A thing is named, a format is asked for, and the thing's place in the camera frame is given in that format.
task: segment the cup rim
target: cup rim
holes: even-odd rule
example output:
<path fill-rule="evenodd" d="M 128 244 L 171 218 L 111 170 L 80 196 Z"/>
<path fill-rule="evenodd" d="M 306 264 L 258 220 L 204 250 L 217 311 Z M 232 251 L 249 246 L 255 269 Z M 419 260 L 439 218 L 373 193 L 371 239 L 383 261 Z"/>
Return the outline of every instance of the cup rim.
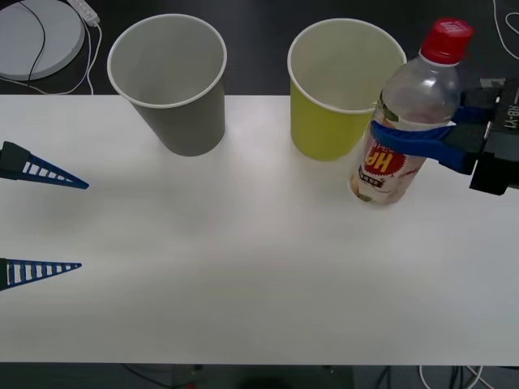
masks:
<path fill-rule="evenodd" d="M 294 83 L 294 86 L 302 93 L 302 95 L 305 96 L 308 100 L 310 100 L 312 103 L 317 104 L 318 106 L 320 106 L 320 107 L 322 107 L 324 109 L 327 109 L 329 111 L 338 112 L 338 113 L 347 113 L 347 114 L 350 114 L 350 115 L 352 115 L 352 114 L 353 115 L 362 115 L 362 114 L 365 114 L 365 113 L 373 112 L 375 107 L 371 107 L 371 108 L 368 108 L 368 109 L 340 109 L 340 108 L 334 107 L 332 105 L 328 105 L 328 104 L 322 103 L 321 101 L 319 101 L 319 100 L 315 99 L 314 97 L 310 96 L 310 94 L 308 94 L 302 88 L 302 86 L 299 85 L 298 81 L 296 80 L 296 78 L 294 76 L 294 72 L 292 71 L 292 52 L 294 51 L 294 47 L 298 43 L 298 41 L 301 39 L 301 37 L 304 34 L 306 34 L 307 32 L 309 32 L 310 30 L 312 30 L 314 28 L 317 28 L 317 27 L 319 27 L 322 24 L 328 24 L 328 23 L 337 22 L 337 21 L 350 22 L 350 23 L 354 23 L 354 24 L 364 24 L 366 26 L 374 28 L 375 30 L 377 30 L 379 32 L 382 32 L 382 34 L 385 35 L 387 38 L 389 38 L 389 40 L 395 45 L 397 50 L 400 52 L 401 57 L 404 60 L 402 65 L 405 65 L 407 63 L 407 57 L 405 56 L 405 52 L 404 52 L 403 48 L 398 44 L 398 42 L 397 42 L 397 40 L 395 38 L 393 38 L 391 35 L 389 35 L 389 33 L 386 32 L 385 30 L 383 30 L 382 28 L 380 28 L 378 26 L 375 26 L 374 24 L 365 22 L 363 20 L 358 20 L 358 19 L 349 19 L 349 18 L 326 19 L 326 20 L 321 20 L 320 22 L 314 23 L 314 24 L 308 26 L 307 28 L 305 28 L 304 30 L 302 30 L 295 37 L 294 41 L 292 42 L 292 45 L 290 45 L 289 55 L 288 55 L 288 58 L 287 58 L 287 66 L 288 66 L 288 69 L 289 69 L 290 80 Z"/>
<path fill-rule="evenodd" d="M 193 97 L 190 97 L 189 99 L 187 100 L 183 100 L 183 101 L 179 101 L 178 103 L 171 103 L 171 104 L 150 104 L 150 103 L 144 103 L 143 101 L 139 101 L 139 100 L 136 100 L 134 99 L 133 97 L 130 97 L 128 96 L 125 92 L 123 92 L 121 90 L 121 88 L 115 83 L 114 81 L 114 77 L 112 75 L 112 69 L 111 69 L 111 65 L 112 65 L 112 57 L 114 55 L 114 50 L 115 48 L 118 46 L 119 42 L 124 39 L 124 37 L 129 33 L 131 32 L 132 30 L 134 30 L 135 28 L 137 28 L 138 26 L 140 26 L 141 24 L 145 24 L 145 23 L 148 23 L 150 22 L 151 20 L 154 20 L 154 19 L 161 19 L 161 18 L 172 18 L 172 19 L 176 19 L 176 18 L 179 18 L 179 19 L 191 19 L 191 20 L 194 20 L 198 23 L 201 23 L 203 24 L 204 26 L 206 26 L 207 28 L 209 28 L 212 32 L 214 32 L 214 34 L 217 36 L 218 40 L 220 41 L 220 44 L 221 44 L 221 48 L 223 50 L 223 54 L 224 54 L 224 57 L 223 57 L 223 60 L 221 62 L 221 69 L 220 71 L 218 72 L 218 75 L 217 77 L 215 77 L 215 79 L 209 84 L 209 86 L 207 88 L 205 88 L 202 92 L 198 93 L 197 95 L 194 95 Z M 220 82 L 220 79 L 221 77 L 223 76 L 224 74 L 224 71 L 225 71 L 225 67 L 227 66 L 227 47 L 225 46 L 225 42 L 223 40 L 223 38 L 221 37 L 220 33 L 211 25 L 209 24 L 208 22 L 206 22 L 205 20 L 202 20 L 202 19 L 199 19 L 199 18 L 196 18 L 194 16 L 191 16 L 191 15 L 184 15 L 184 14 L 162 14 L 162 15 L 156 15 L 156 16 L 151 16 L 149 18 L 146 18 L 146 19 L 142 19 L 140 20 L 139 22 L 135 23 L 135 24 L 132 24 L 129 28 L 127 28 L 114 42 L 114 44 L 112 45 L 111 49 L 110 49 L 110 52 L 108 54 L 108 61 L 106 63 L 106 70 L 107 70 L 107 73 L 108 73 L 108 78 L 109 78 L 109 81 L 110 83 L 112 84 L 112 87 L 114 87 L 115 91 L 121 95 L 122 97 L 124 97 L 125 99 L 127 99 L 128 101 L 130 101 L 131 103 L 135 104 L 135 105 L 139 105 L 141 107 L 145 107 L 145 108 L 154 108 L 154 109 L 168 109 L 168 108 L 175 108 L 175 107 L 180 107 L 182 105 L 186 105 L 186 104 L 189 104 L 193 101 L 196 101 L 198 100 L 199 98 L 205 96 L 206 94 L 208 94 L 214 87 L 217 83 Z"/>

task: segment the yellow paper cup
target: yellow paper cup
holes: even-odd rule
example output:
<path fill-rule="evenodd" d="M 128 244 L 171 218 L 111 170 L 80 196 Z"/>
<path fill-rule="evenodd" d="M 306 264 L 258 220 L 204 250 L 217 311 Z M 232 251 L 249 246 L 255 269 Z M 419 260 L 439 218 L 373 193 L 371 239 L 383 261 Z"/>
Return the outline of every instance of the yellow paper cup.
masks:
<path fill-rule="evenodd" d="M 347 154 L 362 136 L 385 82 L 405 62 L 392 36 L 361 20 L 324 20 L 303 30 L 288 57 L 296 147 L 316 160 Z"/>

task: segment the black floor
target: black floor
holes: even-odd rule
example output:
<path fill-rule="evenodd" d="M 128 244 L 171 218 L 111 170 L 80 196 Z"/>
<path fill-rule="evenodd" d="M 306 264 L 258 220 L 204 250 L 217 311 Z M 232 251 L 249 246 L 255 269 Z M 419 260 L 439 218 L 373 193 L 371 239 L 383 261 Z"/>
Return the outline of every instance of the black floor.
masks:
<path fill-rule="evenodd" d="M 15 2 L 0 0 L 0 9 Z M 480 78 L 519 77 L 519 62 L 501 47 L 495 30 L 492 0 L 88 0 L 101 18 L 103 41 L 92 83 L 96 94 L 115 94 L 106 74 L 106 59 L 117 37 L 149 16 L 180 13 L 199 17 L 223 36 L 228 63 L 225 91 L 230 95 L 288 95 L 286 57 L 294 38 L 306 27 L 331 18 L 361 19 L 391 34 L 408 58 L 418 54 L 434 21 L 454 17 L 474 27 L 469 57 L 458 67 L 462 83 L 479 86 Z M 504 17 L 519 11 L 517 0 L 496 0 L 498 19 L 507 46 L 519 55 L 519 36 Z M 519 25 L 519 17 L 510 18 Z M 98 32 L 92 31 L 97 43 Z M 50 93 L 72 89 L 81 80 L 88 45 L 64 69 L 33 85 Z M 37 93 L 0 81 L 0 94 Z M 75 94 L 89 94 L 82 84 Z"/>
<path fill-rule="evenodd" d="M 178 385 L 196 381 L 196 389 L 239 389 L 251 377 L 279 378 L 285 389 L 350 389 L 349 370 L 322 366 L 205 366 L 191 373 L 188 365 L 132 365 L 141 374 L 161 383 Z M 415 366 L 394 366 L 391 386 L 384 380 L 376 388 L 383 366 L 354 367 L 355 389 L 423 388 Z M 465 381 L 472 376 L 464 369 Z M 424 375 L 432 389 L 449 389 L 452 369 L 448 366 L 425 367 Z M 519 371 L 486 367 L 483 378 L 495 389 L 517 389 Z M 160 386 L 134 376 L 120 365 L 112 364 L 0 364 L 2 389 L 153 389 Z M 483 389 L 478 383 L 474 389 Z"/>

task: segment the red bottle cap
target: red bottle cap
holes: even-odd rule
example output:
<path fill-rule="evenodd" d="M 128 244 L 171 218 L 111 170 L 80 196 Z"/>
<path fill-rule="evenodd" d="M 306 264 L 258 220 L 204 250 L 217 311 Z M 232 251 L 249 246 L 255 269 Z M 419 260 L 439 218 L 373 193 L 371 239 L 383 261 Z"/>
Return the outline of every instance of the red bottle cap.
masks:
<path fill-rule="evenodd" d="M 463 20 L 438 19 L 425 38 L 420 53 L 429 61 L 456 65 L 463 58 L 465 47 L 473 34 L 472 27 Z"/>

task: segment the gray paper cup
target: gray paper cup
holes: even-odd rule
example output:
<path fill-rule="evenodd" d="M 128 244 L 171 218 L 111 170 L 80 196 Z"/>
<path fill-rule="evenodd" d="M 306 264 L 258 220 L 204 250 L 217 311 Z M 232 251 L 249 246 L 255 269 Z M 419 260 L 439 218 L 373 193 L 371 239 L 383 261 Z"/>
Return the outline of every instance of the gray paper cup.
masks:
<path fill-rule="evenodd" d="M 107 67 L 114 89 L 170 151 L 199 156 L 224 134 L 226 63 L 225 42 L 214 27 L 192 16 L 167 14 L 123 32 Z"/>

